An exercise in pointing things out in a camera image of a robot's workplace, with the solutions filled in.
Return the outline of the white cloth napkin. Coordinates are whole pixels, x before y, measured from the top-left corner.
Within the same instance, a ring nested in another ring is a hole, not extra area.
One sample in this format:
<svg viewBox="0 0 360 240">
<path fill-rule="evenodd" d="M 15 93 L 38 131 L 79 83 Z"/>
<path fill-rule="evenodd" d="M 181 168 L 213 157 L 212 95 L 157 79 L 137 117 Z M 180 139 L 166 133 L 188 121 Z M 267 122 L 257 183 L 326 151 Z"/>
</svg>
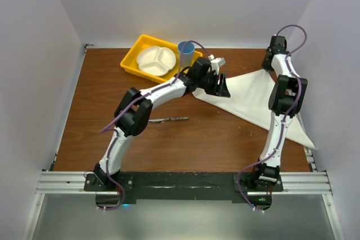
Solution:
<svg viewBox="0 0 360 240">
<path fill-rule="evenodd" d="M 275 82 L 264 70 L 226 79 L 230 98 L 211 96 L 197 88 L 195 98 L 219 107 L 265 130 L 270 129 L 271 110 L 268 101 Z"/>
</svg>

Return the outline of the steel table knife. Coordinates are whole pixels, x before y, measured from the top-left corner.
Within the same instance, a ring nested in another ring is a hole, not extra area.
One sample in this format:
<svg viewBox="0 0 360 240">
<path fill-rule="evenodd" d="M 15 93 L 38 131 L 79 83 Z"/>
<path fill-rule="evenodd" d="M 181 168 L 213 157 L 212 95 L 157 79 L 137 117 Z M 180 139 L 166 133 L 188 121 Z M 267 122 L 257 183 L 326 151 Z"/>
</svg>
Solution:
<svg viewBox="0 0 360 240">
<path fill-rule="evenodd" d="M 148 120 L 149 124 L 161 124 L 163 122 L 167 121 L 183 121 L 183 120 L 189 120 L 189 117 L 167 117 L 167 118 L 161 118 L 161 119 L 150 119 Z"/>
</svg>

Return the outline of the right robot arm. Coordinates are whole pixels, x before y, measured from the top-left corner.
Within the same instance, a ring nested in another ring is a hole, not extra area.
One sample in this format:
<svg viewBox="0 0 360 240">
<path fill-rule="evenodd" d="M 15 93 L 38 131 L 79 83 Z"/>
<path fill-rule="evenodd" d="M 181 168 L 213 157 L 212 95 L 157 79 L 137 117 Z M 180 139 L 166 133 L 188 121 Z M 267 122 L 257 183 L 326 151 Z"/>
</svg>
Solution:
<svg viewBox="0 0 360 240">
<path fill-rule="evenodd" d="M 280 181 L 286 133 L 302 107 L 308 81 L 295 71 L 286 38 L 278 34 L 271 37 L 262 68 L 277 75 L 268 101 L 271 124 L 264 150 L 252 166 L 252 172 L 242 178 L 241 184 L 246 191 L 266 192 Z"/>
</svg>

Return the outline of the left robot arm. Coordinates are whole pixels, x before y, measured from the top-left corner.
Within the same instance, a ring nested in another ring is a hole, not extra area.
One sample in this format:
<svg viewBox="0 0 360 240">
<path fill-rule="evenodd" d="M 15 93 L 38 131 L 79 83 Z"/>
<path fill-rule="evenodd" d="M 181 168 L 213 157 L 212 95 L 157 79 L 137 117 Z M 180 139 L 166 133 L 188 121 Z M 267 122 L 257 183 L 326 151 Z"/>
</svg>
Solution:
<svg viewBox="0 0 360 240">
<path fill-rule="evenodd" d="M 94 167 L 97 185 L 104 191 L 116 186 L 115 174 L 120 171 L 122 159 L 132 140 L 147 127 L 153 109 L 196 89 L 211 96 L 229 98 L 226 75 L 219 71 L 225 63 L 223 57 L 198 57 L 192 66 L 165 83 L 143 90 L 128 89 L 115 110 L 114 119 L 101 130 L 101 133 L 112 131 L 112 137 L 103 158 Z"/>
</svg>

